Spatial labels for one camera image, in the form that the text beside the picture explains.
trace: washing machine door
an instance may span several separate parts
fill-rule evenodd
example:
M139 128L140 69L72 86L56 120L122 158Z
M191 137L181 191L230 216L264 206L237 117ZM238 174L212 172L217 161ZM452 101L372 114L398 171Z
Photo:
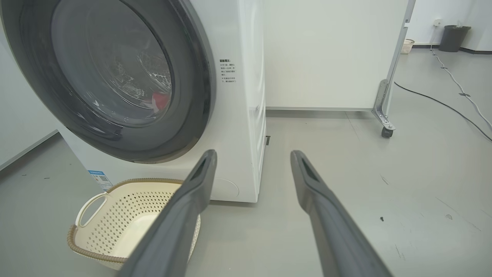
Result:
M176 159L200 139L215 70L188 0L1 0L1 9L26 79L79 138L139 163Z

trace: gray trash can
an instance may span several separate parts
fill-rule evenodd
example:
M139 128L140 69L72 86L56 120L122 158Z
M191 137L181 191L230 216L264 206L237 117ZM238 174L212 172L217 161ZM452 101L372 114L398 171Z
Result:
M444 52L458 52L463 43L466 33L471 27L457 27L456 25L444 26L439 50Z

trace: washing machine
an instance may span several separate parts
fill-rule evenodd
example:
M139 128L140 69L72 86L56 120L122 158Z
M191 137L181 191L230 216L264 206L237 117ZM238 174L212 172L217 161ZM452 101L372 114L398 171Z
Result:
M215 149L212 200L257 202L260 0L1 0L1 14L24 76L103 190L185 179Z

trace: small basket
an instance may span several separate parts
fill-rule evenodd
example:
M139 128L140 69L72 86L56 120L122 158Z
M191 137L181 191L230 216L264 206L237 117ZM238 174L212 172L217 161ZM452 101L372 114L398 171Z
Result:
M414 40L411 39L405 39L403 42L403 47L401 48L401 53L402 54L408 54L410 53L410 50L412 50L413 44L415 43Z
M132 179L92 197L82 206L68 232L68 246L77 254L119 270L182 183L172 179ZM103 204L82 224L86 209L101 197L105 198ZM199 231L200 215L188 260Z

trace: floor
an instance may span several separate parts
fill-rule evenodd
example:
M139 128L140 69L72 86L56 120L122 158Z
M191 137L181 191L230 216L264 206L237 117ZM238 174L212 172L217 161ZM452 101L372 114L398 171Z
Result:
M437 54L492 119L492 56ZM395 81L463 111L492 136L428 49L401 56ZM307 155L395 276L490 275L492 142L462 117L400 88L391 101L391 139L365 112L268 116L258 203L207 207L187 276L322 276L309 218L297 203L293 149ZM99 192L60 136L2 171L1 275L114 276L66 245L79 208Z

